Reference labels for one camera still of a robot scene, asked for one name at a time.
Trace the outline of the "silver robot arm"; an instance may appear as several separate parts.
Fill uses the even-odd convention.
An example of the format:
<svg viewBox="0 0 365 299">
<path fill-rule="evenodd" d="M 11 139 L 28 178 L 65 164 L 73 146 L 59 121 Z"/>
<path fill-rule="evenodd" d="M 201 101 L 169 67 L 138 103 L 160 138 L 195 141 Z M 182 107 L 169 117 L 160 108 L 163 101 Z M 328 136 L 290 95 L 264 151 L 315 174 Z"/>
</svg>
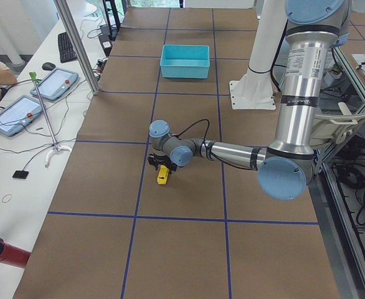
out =
<svg viewBox="0 0 365 299">
<path fill-rule="evenodd" d="M 235 109 L 271 109 L 272 70 L 282 42 L 290 50 L 280 99 L 274 140 L 265 148 L 181 139 L 166 121 L 149 126 L 152 166 L 174 171 L 200 156 L 256 171 L 258 183 L 279 200 L 298 197 L 313 176 L 311 130 L 319 104 L 328 51 L 345 43 L 349 34 L 351 1 L 265 1 L 247 73 L 230 82 Z"/>
</svg>

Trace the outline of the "person's forearm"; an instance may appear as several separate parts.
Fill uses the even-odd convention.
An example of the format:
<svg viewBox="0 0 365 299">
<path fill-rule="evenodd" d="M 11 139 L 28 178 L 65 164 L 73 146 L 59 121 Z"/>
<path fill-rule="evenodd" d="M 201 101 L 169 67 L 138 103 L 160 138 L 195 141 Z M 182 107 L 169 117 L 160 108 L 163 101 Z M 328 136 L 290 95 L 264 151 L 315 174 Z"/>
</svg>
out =
<svg viewBox="0 0 365 299">
<path fill-rule="evenodd" d="M 0 85 L 15 85 L 16 83 L 17 78 L 11 70 L 0 70 Z"/>
</svg>

